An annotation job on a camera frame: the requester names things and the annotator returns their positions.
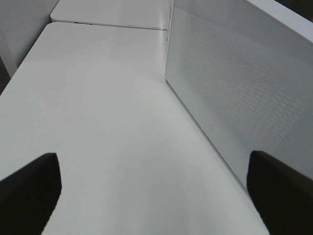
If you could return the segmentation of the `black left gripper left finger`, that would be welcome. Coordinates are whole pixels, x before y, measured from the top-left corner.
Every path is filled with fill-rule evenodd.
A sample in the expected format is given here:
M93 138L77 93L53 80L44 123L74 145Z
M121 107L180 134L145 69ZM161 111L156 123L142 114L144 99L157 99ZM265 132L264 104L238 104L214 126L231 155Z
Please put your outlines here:
M40 235L62 191L56 153L45 153L0 182L0 233Z

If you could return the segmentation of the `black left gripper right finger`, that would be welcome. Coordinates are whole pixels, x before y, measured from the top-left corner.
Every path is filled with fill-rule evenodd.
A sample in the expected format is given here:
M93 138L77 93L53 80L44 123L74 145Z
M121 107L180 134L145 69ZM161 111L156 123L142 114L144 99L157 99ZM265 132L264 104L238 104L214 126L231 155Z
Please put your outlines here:
M246 187L271 235L313 233L313 181L264 151L250 154Z

